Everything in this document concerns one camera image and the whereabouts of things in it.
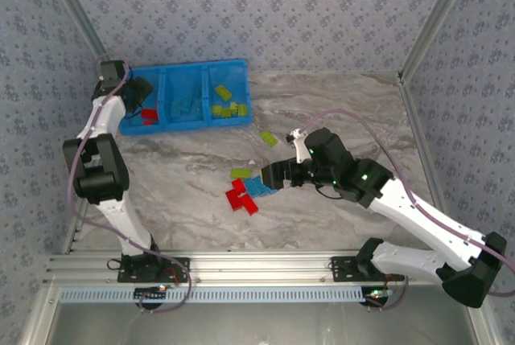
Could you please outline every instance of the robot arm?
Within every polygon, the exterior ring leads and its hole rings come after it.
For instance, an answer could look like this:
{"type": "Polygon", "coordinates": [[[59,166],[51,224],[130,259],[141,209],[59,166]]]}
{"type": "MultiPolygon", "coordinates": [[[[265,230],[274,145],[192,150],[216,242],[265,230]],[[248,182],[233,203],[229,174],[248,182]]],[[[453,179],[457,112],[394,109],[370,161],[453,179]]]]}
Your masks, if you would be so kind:
{"type": "MultiPolygon", "coordinates": [[[[316,188],[331,186],[340,199],[387,216],[433,249],[404,248],[371,238],[356,257],[358,269],[364,275],[380,272],[431,281],[441,285],[456,301],[470,307],[481,306],[501,267],[496,258],[427,219],[411,203],[400,179],[373,160],[353,158],[340,138],[328,129],[310,134],[296,129],[286,140],[295,145],[296,158],[263,168],[265,185],[280,189],[286,180],[292,187],[305,183],[316,188]]],[[[495,232],[484,236],[419,197],[415,199],[447,227],[504,254],[506,240],[495,232]]]]}
{"type": "MultiPolygon", "coordinates": [[[[71,168],[80,141],[91,128],[95,112],[105,96],[122,80],[125,71],[121,61],[101,63],[103,77],[93,94],[93,111],[85,128],[77,138],[63,144],[63,152],[71,168]]],[[[130,202],[129,171],[117,148],[114,136],[126,112],[133,112],[152,91],[152,85],[143,78],[131,78],[119,94],[104,103],[100,116],[89,136],[76,170],[74,188],[80,198],[87,199],[107,220],[125,236],[144,248],[153,245],[150,233],[142,226],[130,202]]],[[[143,252],[120,239],[123,257],[137,257],[143,252]]]]}

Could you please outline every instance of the marble surface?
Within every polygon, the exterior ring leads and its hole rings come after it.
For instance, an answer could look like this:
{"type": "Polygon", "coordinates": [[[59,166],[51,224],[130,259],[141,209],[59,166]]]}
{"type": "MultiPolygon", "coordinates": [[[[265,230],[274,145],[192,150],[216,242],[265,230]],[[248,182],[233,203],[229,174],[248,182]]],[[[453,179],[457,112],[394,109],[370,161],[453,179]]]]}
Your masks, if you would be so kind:
{"type": "MultiPolygon", "coordinates": [[[[257,198],[259,213],[233,212],[225,197],[231,168],[259,168],[293,157],[279,142],[270,148],[259,134],[278,138],[310,116],[332,108],[361,115],[401,163],[414,191],[431,200],[414,137],[397,85],[378,76],[336,73],[251,74],[253,124],[233,129],[117,137],[130,170],[130,197],[143,225],[160,248],[359,248],[369,237],[425,247],[406,230],[361,206],[329,200],[313,186],[285,188],[257,198]]],[[[386,156],[352,119],[320,120],[338,133],[356,157],[375,158],[391,169],[386,156]]],[[[326,190],[334,195],[332,189],[326,190]]],[[[105,220],[94,207],[88,216],[105,220]]],[[[84,226],[74,249],[119,248],[117,238],[84,226]]]]}

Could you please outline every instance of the blue tray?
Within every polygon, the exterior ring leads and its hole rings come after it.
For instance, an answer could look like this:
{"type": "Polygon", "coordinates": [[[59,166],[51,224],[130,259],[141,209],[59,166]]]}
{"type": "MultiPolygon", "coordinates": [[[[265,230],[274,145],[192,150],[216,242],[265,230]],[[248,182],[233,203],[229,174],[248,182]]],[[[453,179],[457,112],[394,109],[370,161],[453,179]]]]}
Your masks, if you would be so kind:
{"type": "Polygon", "coordinates": [[[157,109],[159,120],[153,125],[143,125],[145,120],[141,116],[124,118],[120,123],[123,135],[239,126],[252,122],[245,60],[141,67],[133,68],[133,74],[154,85],[142,107],[157,109]],[[218,85],[231,92],[230,100],[224,101],[218,96],[215,92],[218,85]],[[228,108],[231,102],[247,105],[247,116],[221,118],[212,115],[213,105],[228,108]]]}

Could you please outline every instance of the lego brick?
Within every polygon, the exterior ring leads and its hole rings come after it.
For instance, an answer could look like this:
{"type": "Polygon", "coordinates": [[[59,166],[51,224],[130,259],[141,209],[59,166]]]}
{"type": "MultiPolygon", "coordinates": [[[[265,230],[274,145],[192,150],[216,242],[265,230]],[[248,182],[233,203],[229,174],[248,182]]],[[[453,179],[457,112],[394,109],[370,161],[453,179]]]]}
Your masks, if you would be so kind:
{"type": "Polygon", "coordinates": [[[213,116],[221,116],[222,115],[222,105],[213,105],[211,107],[211,114],[213,116]]]}
{"type": "Polygon", "coordinates": [[[259,191],[254,186],[254,182],[252,179],[245,179],[245,180],[243,180],[243,183],[245,184],[247,193],[250,195],[251,198],[255,198],[256,196],[259,196],[259,191]]]}
{"type": "Polygon", "coordinates": [[[229,201],[229,204],[231,205],[233,211],[237,211],[243,207],[243,203],[241,202],[241,199],[238,197],[236,190],[227,191],[225,192],[225,195],[227,196],[227,200],[229,201]]]}
{"type": "Polygon", "coordinates": [[[247,112],[247,105],[245,105],[245,104],[238,105],[238,116],[239,117],[249,116],[249,113],[247,112]]]}
{"type": "Polygon", "coordinates": [[[231,117],[231,109],[230,108],[222,108],[222,118],[231,117]]]}
{"type": "Polygon", "coordinates": [[[240,168],[233,168],[231,170],[231,178],[234,179],[248,179],[251,175],[251,170],[243,170],[240,168]]]}
{"type": "Polygon", "coordinates": [[[195,103],[195,113],[198,117],[202,117],[202,103],[201,102],[195,103]]]}
{"type": "Polygon", "coordinates": [[[147,120],[158,120],[158,111],[155,109],[142,109],[141,112],[142,118],[147,120]]]}
{"type": "Polygon", "coordinates": [[[240,203],[245,208],[245,210],[247,210],[249,215],[253,215],[253,214],[255,214],[256,212],[259,211],[258,206],[252,200],[252,198],[249,196],[249,194],[243,195],[239,200],[240,200],[240,203]]]}
{"type": "Polygon", "coordinates": [[[269,146],[274,146],[277,144],[277,138],[274,137],[268,130],[263,130],[261,132],[261,138],[265,141],[269,146]]]}
{"type": "Polygon", "coordinates": [[[222,98],[224,101],[229,101],[233,96],[229,90],[224,85],[218,85],[215,88],[215,92],[222,98]]]}
{"type": "Polygon", "coordinates": [[[171,118],[179,118],[180,117],[180,103],[178,101],[171,102],[171,118]]]}
{"type": "Polygon", "coordinates": [[[231,109],[231,114],[236,114],[238,112],[238,104],[236,102],[231,102],[229,108],[231,109]]]}
{"type": "Polygon", "coordinates": [[[236,179],[233,181],[233,188],[238,195],[245,194],[245,184],[243,184],[241,179],[236,179]]]}
{"type": "Polygon", "coordinates": [[[202,86],[200,86],[200,85],[195,86],[195,88],[193,89],[193,95],[195,97],[201,98],[202,97],[202,86]]]}
{"type": "Polygon", "coordinates": [[[180,101],[180,111],[182,113],[188,113],[190,111],[191,106],[192,106],[192,98],[191,97],[184,97],[180,101]]]}
{"type": "Polygon", "coordinates": [[[278,191],[278,190],[272,190],[271,188],[268,188],[265,184],[263,184],[261,181],[261,176],[256,176],[251,179],[245,179],[245,180],[243,180],[243,183],[245,184],[247,193],[250,195],[251,198],[257,198],[258,196],[272,195],[278,191]]]}

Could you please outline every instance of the wall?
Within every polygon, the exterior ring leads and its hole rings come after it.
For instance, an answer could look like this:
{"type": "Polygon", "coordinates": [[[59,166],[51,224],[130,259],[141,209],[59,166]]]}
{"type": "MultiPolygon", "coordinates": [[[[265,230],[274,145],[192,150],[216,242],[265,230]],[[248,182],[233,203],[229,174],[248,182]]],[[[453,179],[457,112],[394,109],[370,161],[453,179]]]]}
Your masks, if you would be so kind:
{"type": "Polygon", "coordinates": [[[0,343],[19,341],[69,226],[61,152],[87,120],[93,56],[60,0],[0,0],[0,343]]]}
{"type": "Polygon", "coordinates": [[[435,0],[80,0],[136,64],[243,57],[253,70],[397,71],[435,0]]]}
{"type": "MultiPolygon", "coordinates": [[[[410,82],[451,214],[515,259],[515,0],[457,0],[410,82]]],[[[503,270],[496,287],[512,290],[503,270]]],[[[515,343],[515,299],[496,299],[515,343]]]]}

